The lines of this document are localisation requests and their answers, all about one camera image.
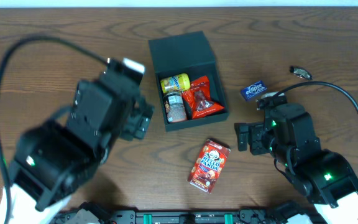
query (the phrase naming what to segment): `yellow bottle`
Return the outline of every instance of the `yellow bottle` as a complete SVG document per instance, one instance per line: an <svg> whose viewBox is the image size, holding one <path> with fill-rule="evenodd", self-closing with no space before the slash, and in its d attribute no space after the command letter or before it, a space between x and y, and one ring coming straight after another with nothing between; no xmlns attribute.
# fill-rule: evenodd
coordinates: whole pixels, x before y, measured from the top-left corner
<svg viewBox="0 0 358 224"><path fill-rule="evenodd" d="M190 89L190 80L189 76L185 73L174 75L169 78L164 78L160 81L162 92L164 94L172 90L188 90Z"/></svg>

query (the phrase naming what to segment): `blue packet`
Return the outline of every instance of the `blue packet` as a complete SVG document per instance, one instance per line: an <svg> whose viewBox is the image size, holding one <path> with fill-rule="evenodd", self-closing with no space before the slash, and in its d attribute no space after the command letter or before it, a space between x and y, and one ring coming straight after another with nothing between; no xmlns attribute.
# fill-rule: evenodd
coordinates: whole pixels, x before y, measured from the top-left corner
<svg viewBox="0 0 358 224"><path fill-rule="evenodd" d="M267 90L265 84L260 80L248 87L245 87L243 90L241 90L241 95L248 101L252 97L258 95L259 93L262 93L263 91Z"/></svg>

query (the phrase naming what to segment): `red snack bag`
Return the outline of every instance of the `red snack bag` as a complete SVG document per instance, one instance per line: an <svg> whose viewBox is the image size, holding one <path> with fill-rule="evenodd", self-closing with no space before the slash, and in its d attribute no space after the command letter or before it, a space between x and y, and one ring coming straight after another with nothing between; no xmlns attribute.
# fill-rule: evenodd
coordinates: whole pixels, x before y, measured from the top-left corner
<svg viewBox="0 0 358 224"><path fill-rule="evenodd" d="M207 76L192 81L191 88L181 95L191 108L192 119L203 118L224 109L223 106L211 101Z"/></svg>
<svg viewBox="0 0 358 224"><path fill-rule="evenodd" d="M211 193L230 154L230 149L207 140L187 179L191 185Z"/></svg>

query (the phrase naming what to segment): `open box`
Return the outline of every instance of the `open box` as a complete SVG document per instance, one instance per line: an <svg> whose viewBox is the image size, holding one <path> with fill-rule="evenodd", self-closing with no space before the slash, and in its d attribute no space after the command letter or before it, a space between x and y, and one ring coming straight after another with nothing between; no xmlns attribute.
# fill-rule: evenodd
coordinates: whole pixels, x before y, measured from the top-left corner
<svg viewBox="0 0 358 224"><path fill-rule="evenodd" d="M216 60L208 40L202 31L150 40L149 46L166 131L191 128L227 119L229 111L223 86L216 68ZM209 79L211 99L224 106L224 109L204 118L191 119L191 108L183 100L188 120L169 123L163 105L160 80L181 73L188 74L190 81L206 75Z"/></svg>

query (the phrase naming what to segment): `wooden table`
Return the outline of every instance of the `wooden table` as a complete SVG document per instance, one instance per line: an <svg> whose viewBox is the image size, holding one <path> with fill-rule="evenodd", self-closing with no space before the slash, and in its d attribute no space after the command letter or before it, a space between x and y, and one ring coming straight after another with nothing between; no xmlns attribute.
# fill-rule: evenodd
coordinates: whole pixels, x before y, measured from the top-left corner
<svg viewBox="0 0 358 224"><path fill-rule="evenodd" d="M231 114L225 122L166 133L147 40L198 30L216 54ZM358 101L358 8L0 9L0 59L27 34L59 36L147 68L141 89L156 110L146 138L118 141L107 164L73 195L69 207L85 200L139 210L268 207L286 200L308 206L270 156L237 150L233 124L263 118L239 90L258 80L271 91L302 82L288 72L290 65L300 65L315 80L340 85ZM20 50L9 64L0 100L7 161L21 133L70 103L79 79L96 78L102 70L56 44ZM293 90L288 99L305 106L322 146L345 156L358 175L358 118L348 100L318 86ZM208 137L232 148L211 195L186 181Z"/></svg>

